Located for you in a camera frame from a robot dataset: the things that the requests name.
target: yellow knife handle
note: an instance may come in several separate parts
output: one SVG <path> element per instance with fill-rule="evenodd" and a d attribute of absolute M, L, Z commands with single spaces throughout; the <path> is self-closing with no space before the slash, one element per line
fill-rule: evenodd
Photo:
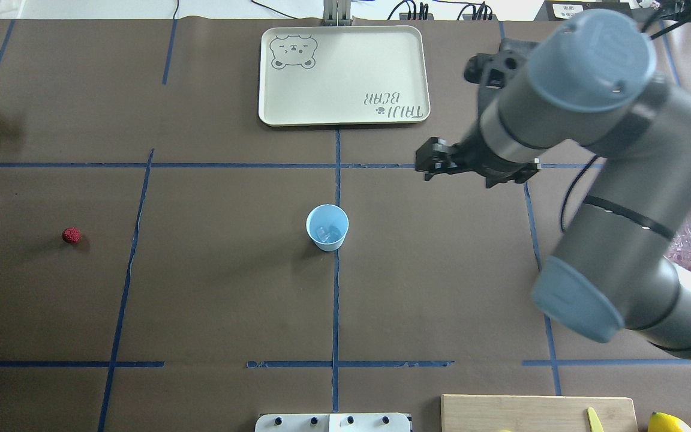
<path fill-rule="evenodd" d="M 590 424 L 590 432 L 604 432 L 599 416 L 592 407 L 588 407 L 588 424 Z"/>

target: wooden cutting board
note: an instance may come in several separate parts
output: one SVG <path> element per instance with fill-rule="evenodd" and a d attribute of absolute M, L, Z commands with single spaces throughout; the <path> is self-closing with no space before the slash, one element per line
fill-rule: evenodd
<path fill-rule="evenodd" d="M 442 432 L 589 432 L 586 410 L 596 410 L 604 432 L 638 432 L 627 397 L 441 396 Z"/>

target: paper label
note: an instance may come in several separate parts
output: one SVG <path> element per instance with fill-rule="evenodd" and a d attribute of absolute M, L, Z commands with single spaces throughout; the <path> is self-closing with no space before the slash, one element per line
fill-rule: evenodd
<path fill-rule="evenodd" d="M 554 5 L 554 16 L 559 19 L 570 19 L 583 11 L 581 5 Z"/>

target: yellow lemon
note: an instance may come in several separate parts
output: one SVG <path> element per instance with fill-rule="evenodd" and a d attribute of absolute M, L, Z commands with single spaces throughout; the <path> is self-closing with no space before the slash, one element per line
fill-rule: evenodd
<path fill-rule="evenodd" d="M 666 413 L 652 413 L 647 432 L 691 432 L 691 427 L 680 418 Z"/>

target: white tray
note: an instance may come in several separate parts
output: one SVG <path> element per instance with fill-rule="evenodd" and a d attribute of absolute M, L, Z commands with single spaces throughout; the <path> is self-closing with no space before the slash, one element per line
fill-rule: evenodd
<path fill-rule="evenodd" d="M 258 115 L 268 125 L 417 123 L 430 110 L 417 28 L 292 27 L 263 33 Z"/>

